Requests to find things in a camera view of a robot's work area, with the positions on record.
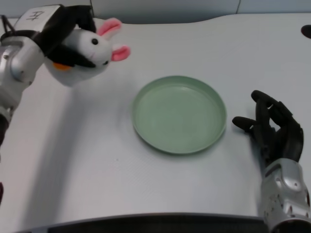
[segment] white table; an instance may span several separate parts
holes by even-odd
[[[311,189],[311,40],[300,33],[306,24],[311,14],[124,25],[115,41],[132,54],[100,77],[68,88],[40,68],[1,147],[0,232],[142,213],[257,216],[260,169],[248,136],[231,123],[255,117],[255,89],[283,101],[303,127],[300,163]],[[131,125],[136,93],[174,74],[210,84],[227,107],[223,137],[197,155],[157,152]]]

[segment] bunny ear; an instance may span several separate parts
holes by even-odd
[[[119,32],[121,24],[121,21],[116,18],[107,19],[97,30],[97,34],[102,35],[105,39],[109,40],[113,35]]]
[[[122,45],[112,51],[111,60],[114,62],[122,61],[126,59],[131,54],[130,47],[127,45]]]

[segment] plush bunny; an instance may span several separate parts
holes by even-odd
[[[45,62],[46,67],[60,83],[66,86],[73,86],[79,81],[90,79],[100,74],[111,61],[122,61],[130,55],[130,48],[128,46],[115,47],[109,41],[120,29],[121,22],[116,18],[111,18],[104,22],[97,30],[97,33],[75,29],[63,41],[63,45],[87,58],[95,67],[78,65],[69,67],[54,63],[49,59]]]

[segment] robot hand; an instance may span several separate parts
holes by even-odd
[[[232,122],[260,146],[265,162],[261,184],[261,213],[274,233],[311,232],[310,198],[299,159],[303,130],[282,102],[253,91],[256,120],[235,117]],[[280,126],[276,132],[270,119]]]

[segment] plate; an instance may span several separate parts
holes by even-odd
[[[133,102],[132,122],[151,146],[175,154],[203,150],[225,130],[226,109],[206,83],[169,76],[143,87]]]

